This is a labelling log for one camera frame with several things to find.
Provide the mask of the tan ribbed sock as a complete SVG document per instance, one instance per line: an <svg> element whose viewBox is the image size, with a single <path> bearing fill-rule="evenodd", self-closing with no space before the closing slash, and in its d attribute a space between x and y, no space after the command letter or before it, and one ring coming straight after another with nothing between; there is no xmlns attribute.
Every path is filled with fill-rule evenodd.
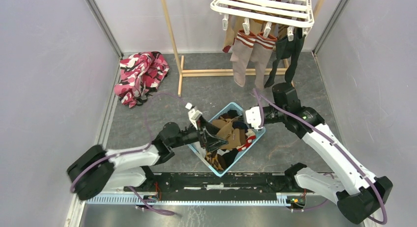
<svg viewBox="0 0 417 227"><path fill-rule="evenodd" d="M219 127L220 130L216 134L218 137L227 140L228 144L222 146L220 149L222 150L233 150L237 147L245 144L245 131L240 129L234 129L232 124L234 121L238 121L237 119L216 119L212 123L216 127Z"/></svg>

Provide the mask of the beige pink sock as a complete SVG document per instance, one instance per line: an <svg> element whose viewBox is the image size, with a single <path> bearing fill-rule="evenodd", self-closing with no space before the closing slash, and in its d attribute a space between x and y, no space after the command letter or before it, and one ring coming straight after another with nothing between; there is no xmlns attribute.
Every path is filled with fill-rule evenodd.
<svg viewBox="0 0 417 227"><path fill-rule="evenodd" d="M255 67L255 87L257 89L264 88L265 71L276 42L277 38L271 34L264 37L264 32L260 32L256 36L250 61L254 63Z"/></svg>

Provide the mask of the black sock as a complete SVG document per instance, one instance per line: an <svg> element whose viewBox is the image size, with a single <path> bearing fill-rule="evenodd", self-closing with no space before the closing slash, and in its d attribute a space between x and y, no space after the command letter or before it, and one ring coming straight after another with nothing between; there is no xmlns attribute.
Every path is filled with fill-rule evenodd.
<svg viewBox="0 0 417 227"><path fill-rule="evenodd" d="M280 60L289 58L291 56L290 45L291 43L287 36L277 40L277 42L275 43L276 59L272 63L272 69L271 69L271 72L269 73L269 77L264 85L264 88L273 86Z"/></svg>
<svg viewBox="0 0 417 227"><path fill-rule="evenodd" d="M288 69L285 73L285 81L287 83L291 83L294 75L296 73L296 69L298 66L298 59L301 53L301 50L304 46L305 41L305 35L303 34L302 28L297 28L297 30L294 33L294 39L293 41L288 42L288 44L291 44L290 52L291 52L291 64L289 65Z"/></svg>

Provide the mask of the brown striped sock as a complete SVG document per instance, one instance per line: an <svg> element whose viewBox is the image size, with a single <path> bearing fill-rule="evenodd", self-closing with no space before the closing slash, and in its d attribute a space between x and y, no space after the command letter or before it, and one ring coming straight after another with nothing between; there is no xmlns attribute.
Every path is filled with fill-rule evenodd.
<svg viewBox="0 0 417 227"><path fill-rule="evenodd" d="M278 35L277 35L277 39L282 39L287 35L287 29L288 29L288 25L282 25L279 24L278 25Z"/></svg>

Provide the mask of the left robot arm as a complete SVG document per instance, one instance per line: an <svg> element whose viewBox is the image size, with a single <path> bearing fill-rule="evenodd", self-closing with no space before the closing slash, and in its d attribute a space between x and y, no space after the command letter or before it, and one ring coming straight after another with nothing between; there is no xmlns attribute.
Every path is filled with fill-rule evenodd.
<svg viewBox="0 0 417 227"><path fill-rule="evenodd" d="M168 122L152 141L139 147L106 150L103 145L96 144L68 167L70 191L79 200L127 186L149 191L154 187L151 166L170 160L175 154L174 148L193 143L199 143L209 151L218 150L228 144L226 139L216 135L218 130L201 117L196 124L184 129Z"/></svg>

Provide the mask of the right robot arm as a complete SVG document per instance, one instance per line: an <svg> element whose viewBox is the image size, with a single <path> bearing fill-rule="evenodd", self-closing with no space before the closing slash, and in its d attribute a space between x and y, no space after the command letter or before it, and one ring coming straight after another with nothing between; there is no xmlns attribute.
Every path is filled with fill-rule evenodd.
<svg viewBox="0 0 417 227"><path fill-rule="evenodd" d="M301 105L290 83L272 87L273 101L261 108L265 124L282 122L292 133L314 149L336 175L336 179L318 174L305 164L297 163L286 170L284 186L291 192L311 190L333 202L353 224L370 219L387 224L385 203L393 183L378 177L361 164L336 138L322 116L311 107Z"/></svg>

